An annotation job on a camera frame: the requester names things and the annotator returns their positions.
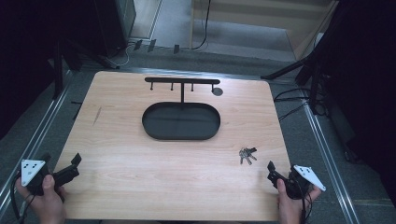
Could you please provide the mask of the bunch of silver keys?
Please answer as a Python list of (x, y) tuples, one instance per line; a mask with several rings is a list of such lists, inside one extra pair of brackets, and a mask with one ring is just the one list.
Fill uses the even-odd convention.
[(252, 148), (247, 148), (244, 147), (239, 151), (239, 157), (240, 157), (240, 163), (243, 163), (244, 161), (247, 161), (249, 165), (252, 164), (252, 160), (256, 160), (256, 158), (253, 156), (253, 153), (257, 151), (257, 148), (252, 147)]

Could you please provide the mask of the metal floor rail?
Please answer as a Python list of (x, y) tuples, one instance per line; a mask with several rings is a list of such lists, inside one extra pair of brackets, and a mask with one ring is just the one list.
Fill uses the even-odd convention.
[(340, 208), (345, 217), (346, 224), (361, 224), (361, 221), (350, 198), (345, 182), (341, 177), (339, 169), (335, 163), (324, 132), (322, 131), (322, 128), (318, 122), (318, 118), (313, 114), (308, 105), (304, 107), (304, 112), (307, 116), (312, 132), (317, 141), (318, 150), (329, 174), (330, 180), (332, 182), (332, 187), (337, 197), (338, 204), (340, 205)]
[(53, 97), (54, 85), (50, 84), (49, 89), (39, 95), (8, 134), (0, 140), (0, 217), (10, 204), (10, 186), (21, 167), (21, 160), (34, 157), (40, 149), (74, 77), (75, 72), (66, 70), (64, 89), (61, 93)]

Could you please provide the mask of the black cabinet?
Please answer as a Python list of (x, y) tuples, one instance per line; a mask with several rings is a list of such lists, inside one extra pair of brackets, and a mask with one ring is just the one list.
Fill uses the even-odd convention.
[(115, 54), (128, 45), (134, 27), (134, 0), (93, 0), (98, 16), (104, 56)]

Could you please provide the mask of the person's left hand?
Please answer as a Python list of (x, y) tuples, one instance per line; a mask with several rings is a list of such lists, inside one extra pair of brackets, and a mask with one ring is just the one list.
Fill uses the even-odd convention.
[(15, 181), (17, 192), (30, 204), (40, 224), (64, 224), (66, 211), (61, 196), (65, 195), (64, 187), (55, 190), (55, 180), (52, 175), (46, 175), (42, 181), (42, 196), (33, 198), (30, 191), (21, 185), (21, 179)]

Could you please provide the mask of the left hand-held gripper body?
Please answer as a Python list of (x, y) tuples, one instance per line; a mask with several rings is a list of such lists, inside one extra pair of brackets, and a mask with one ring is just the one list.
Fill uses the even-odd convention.
[(47, 175), (54, 178), (53, 173), (48, 167), (49, 161), (49, 153), (45, 153), (38, 159), (21, 161), (21, 188), (24, 190), (24, 196), (42, 196), (44, 194), (44, 190), (42, 189), (44, 178)]

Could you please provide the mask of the person's right hand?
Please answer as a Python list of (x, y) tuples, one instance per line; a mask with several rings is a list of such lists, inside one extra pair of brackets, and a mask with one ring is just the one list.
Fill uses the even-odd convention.
[(303, 221), (303, 202), (291, 199), (282, 179), (278, 179), (278, 221), (279, 224), (302, 224)]

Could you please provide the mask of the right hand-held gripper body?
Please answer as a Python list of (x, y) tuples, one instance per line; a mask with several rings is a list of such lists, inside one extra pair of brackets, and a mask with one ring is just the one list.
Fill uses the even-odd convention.
[(306, 195), (311, 185), (322, 191), (326, 190), (311, 167), (292, 165), (287, 182), (288, 196), (293, 200), (300, 200)]

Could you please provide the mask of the black key rack with tray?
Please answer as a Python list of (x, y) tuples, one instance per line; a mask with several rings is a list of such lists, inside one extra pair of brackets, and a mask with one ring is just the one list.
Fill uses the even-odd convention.
[(207, 140), (219, 131), (221, 118), (219, 111), (205, 103), (189, 103), (185, 101), (185, 85), (210, 85), (215, 92), (218, 79), (181, 78), (181, 77), (146, 77), (145, 81), (153, 90), (154, 83), (170, 83), (180, 85), (179, 102), (159, 102), (150, 105), (142, 116), (142, 125), (147, 135), (157, 140)]

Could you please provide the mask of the black tripod stand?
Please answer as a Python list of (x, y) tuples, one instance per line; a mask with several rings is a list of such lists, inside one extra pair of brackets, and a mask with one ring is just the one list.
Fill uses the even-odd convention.
[(261, 79), (273, 80), (282, 77), (287, 73), (300, 68), (297, 74), (295, 83), (299, 86), (310, 82), (310, 89), (308, 94), (308, 106), (315, 115), (325, 115), (327, 113), (325, 105), (318, 99), (319, 94), (319, 77), (321, 65), (318, 62), (316, 53), (310, 53), (301, 60), (292, 63), (270, 75), (261, 76)]

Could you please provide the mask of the black metal stand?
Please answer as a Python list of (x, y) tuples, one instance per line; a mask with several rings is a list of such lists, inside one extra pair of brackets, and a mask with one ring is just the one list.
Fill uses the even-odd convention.
[(54, 94), (53, 99), (57, 99), (64, 88), (63, 62), (72, 70), (79, 70), (82, 62), (78, 57), (76, 44), (70, 39), (59, 39), (53, 49), (54, 68)]

